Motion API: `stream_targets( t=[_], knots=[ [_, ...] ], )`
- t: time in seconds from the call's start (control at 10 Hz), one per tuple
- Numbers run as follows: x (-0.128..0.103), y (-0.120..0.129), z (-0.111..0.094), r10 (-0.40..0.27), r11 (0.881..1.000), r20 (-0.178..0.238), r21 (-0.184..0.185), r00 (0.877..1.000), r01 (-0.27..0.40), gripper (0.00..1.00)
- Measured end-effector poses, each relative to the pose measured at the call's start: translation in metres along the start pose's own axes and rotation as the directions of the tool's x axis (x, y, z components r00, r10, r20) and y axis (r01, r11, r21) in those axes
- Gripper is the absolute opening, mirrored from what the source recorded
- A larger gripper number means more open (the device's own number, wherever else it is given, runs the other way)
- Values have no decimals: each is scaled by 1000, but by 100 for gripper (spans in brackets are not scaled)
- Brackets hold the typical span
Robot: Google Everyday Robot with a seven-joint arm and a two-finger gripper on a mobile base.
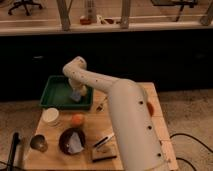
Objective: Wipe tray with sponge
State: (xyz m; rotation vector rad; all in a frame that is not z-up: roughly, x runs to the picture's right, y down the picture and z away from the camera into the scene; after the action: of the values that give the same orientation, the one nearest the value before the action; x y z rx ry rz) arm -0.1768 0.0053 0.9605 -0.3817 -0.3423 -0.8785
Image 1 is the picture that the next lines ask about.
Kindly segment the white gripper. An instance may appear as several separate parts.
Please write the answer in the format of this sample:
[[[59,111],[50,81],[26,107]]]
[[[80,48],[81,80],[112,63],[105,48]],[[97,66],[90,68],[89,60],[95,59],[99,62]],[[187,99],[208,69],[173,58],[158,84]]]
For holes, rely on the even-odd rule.
[[[87,87],[84,84],[74,79],[68,79],[68,82],[69,82],[69,85],[72,87],[72,89],[74,91],[78,91],[81,96],[85,96],[87,94]]]

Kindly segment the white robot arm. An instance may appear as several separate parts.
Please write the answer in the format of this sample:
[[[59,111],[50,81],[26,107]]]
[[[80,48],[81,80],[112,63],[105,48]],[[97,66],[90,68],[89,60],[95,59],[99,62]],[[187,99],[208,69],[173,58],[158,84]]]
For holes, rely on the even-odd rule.
[[[63,67],[72,88],[88,85],[108,96],[108,111],[125,171],[169,171],[148,107],[147,93],[130,79],[86,70],[78,56]]]

